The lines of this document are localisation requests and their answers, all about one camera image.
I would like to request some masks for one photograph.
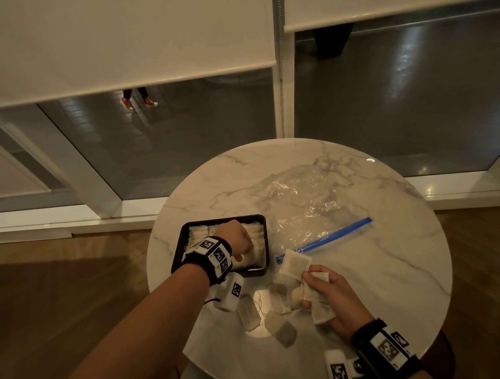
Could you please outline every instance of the wooden floor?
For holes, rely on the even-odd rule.
[[[500,378],[500,208],[437,212],[456,378]],[[0,378],[65,378],[148,294],[150,231],[0,244]]]

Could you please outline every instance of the round table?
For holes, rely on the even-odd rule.
[[[154,223],[147,250],[149,290],[170,275],[183,224],[257,214],[261,209],[250,195],[256,184],[318,159],[329,165],[335,190],[348,194],[373,222],[315,250],[312,263],[345,276],[370,312],[399,331],[421,357],[436,338],[450,303],[452,263],[445,234],[426,201],[401,175],[336,143],[302,138],[260,141],[196,169],[175,189]],[[245,279],[244,293],[253,295],[272,283],[279,267],[271,263],[264,276]],[[327,378],[325,350],[343,349],[353,356],[328,325],[314,325],[307,311],[286,317],[297,328],[295,343],[288,348],[272,336],[248,335],[235,312],[207,304],[184,353],[219,379]]]

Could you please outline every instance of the black wristband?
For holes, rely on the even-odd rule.
[[[422,370],[410,344],[380,318],[362,326],[350,341],[378,378],[406,379]]]
[[[200,266],[208,275],[210,285],[213,286],[226,280],[226,275],[233,266],[232,252],[231,245],[225,239],[209,236],[184,253],[179,267],[188,263]]]

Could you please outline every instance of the black tray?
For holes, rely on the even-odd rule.
[[[192,221],[186,222],[180,228],[179,240],[177,241],[177,248],[175,249],[175,255],[173,256],[171,273],[179,268],[181,264],[181,259],[183,258],[185,247],[189,242],[189,227],[199,227],[202,225],[212,226],[227,223],[231,220],[238,220],[242,224],[259,223],[264,227],[264,244],[265,244],[265,265],[264,267],[249,266],[243,270],[234,271],[239,273],[244,277],[260,277],[266,273],[269,266],[269,244],[268,244],[268,229],[266,227],[266,218],[261,214],[251,214],[248,216],[240,217],[228,217],[228,218],[216,218],[213,220],[202,220],[202,221]]]

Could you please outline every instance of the hand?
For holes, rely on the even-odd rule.
[[[330,283],[310,274],[314,272],[328,273]],[[309,268],[309,272],[303,272],[302,278],[326,297],[331,309],[337,315],[328,322],[344,340],[350,341],[359,328],[375,320],[342,275],[316,264]],[[303,300],[303,304],[306,308],[311,307],[309,301]]]
[[[232,256],[238,262],[242,261],[242,254],[249,253],[254,248],[247,230],[236,220],[223,223],[214,236],[225,239],[231,245]]]

